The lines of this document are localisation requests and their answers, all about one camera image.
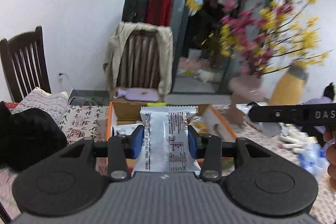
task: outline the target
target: wooden chair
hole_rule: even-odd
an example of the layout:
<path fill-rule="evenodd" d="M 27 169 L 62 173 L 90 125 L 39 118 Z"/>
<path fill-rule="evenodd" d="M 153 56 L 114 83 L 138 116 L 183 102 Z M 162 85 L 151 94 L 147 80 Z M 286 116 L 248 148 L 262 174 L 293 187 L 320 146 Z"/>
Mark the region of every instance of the wooden chair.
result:
<path fill-rule="evenodd" d="M 156 32 L 133 31 L 121 57 L 117 87 L 157 89 L 159 66 Z"/>
<path fill-rule="evenodd" d="M 0 41 L 0 57 L 12 99 L 21 102 L 35 87 L 50 91 L 42 27 Z"/>

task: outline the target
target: cardboard box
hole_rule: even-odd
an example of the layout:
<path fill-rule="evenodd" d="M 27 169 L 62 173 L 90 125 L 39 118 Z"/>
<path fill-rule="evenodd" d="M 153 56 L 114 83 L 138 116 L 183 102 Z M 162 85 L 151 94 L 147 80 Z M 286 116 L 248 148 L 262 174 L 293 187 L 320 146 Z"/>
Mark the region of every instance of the cardboard box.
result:
<path fill-rule="evenodd" d="M 140 110 L 142 106 L 146 106 L 146 103 L 110 102 L 106 140 L 113 135 L 113 126 L 141 121 Z M 195 106 L 198 107 L 198 115 L 203 116 L 210 134 L 219 136 L 224 141 L 235 141 L 237 138 L 235 131 L 212 105 L 204 104 Z M 126 159 L 126 161 L 130 169 L 134 167 L 136 162 L 136 160 L 132 159 Z"/>

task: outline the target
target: white food wrapper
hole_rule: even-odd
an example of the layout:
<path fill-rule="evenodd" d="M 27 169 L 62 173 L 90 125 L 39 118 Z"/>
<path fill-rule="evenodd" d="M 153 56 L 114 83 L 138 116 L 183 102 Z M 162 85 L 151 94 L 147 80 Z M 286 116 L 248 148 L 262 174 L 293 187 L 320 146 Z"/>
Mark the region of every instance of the white food wrapper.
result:
<path fill-rule="evenodd" d="M 119 126 L 113 126 L 113 136 L 116 135 L 132 135 L 137 126 L 141 126 L 142 123 L 122 124 Z"/>
<path fill-rule="evenodd" d="M 199 175 L 201 168 L 189 152 L 187 124 L 196 112 L 197 107 L 142 107 L 144 138 L 133 171 Z"/>

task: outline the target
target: beige coat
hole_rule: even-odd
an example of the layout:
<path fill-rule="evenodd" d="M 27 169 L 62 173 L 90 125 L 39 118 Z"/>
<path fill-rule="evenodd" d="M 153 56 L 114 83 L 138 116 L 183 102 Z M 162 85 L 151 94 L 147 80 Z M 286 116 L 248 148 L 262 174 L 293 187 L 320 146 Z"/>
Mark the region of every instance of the beige coat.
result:
<path fill-rule="evenodd" d="M 121 57 L 128 37 L 134 30 L 157 31 L 157 46 L 159 49 L 160 83 L 158 92 L 168 94 L 171 89 L 173 62 L 173 34 L 170 27 L 154 26 L 146 23 L 120 22 L 111 35 L 107 47 L 103 69 L 109 85 L 110 94 L 117 86 L 117 78 Z"/>

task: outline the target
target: human hand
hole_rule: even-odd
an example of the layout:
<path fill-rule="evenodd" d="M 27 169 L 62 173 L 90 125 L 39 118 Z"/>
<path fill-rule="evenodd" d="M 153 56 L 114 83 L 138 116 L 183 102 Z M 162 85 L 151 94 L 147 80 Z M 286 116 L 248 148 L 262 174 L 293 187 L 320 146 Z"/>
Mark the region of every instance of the human hand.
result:
<path fill-rule="evenodd" d="M 328 142 L 332 140 L 332 135 L 330 129 L 326 130 L 323 134 L 323 140 Z M 333 189 L 336 190 L 336 146 L 335 144 L 330 145 L 325 152 L 327 160 L 330 162 L 328 167 L 328 174 L 330 175 L 329 183 Z"/>

